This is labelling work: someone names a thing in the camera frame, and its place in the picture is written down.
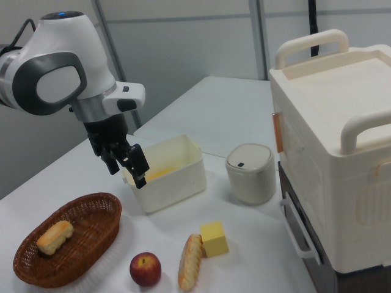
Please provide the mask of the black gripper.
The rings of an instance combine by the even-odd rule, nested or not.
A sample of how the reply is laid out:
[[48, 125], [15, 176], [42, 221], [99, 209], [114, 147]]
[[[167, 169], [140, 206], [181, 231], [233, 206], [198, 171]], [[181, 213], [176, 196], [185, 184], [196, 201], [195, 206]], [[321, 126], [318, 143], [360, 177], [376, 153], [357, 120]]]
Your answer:
[[129, 145], [126, 135], [128, 126], [123, 114], [116, 114], [98, 122], [83, 123], [93, 152], [101, 156], [111, 175], [119, 171], [117, 160], [109, 152], [110, 147], [119, 147], [119, 162], [131, 174], [137, 189], [146, 185], [145, 174], [150, 169], [139, 144]]

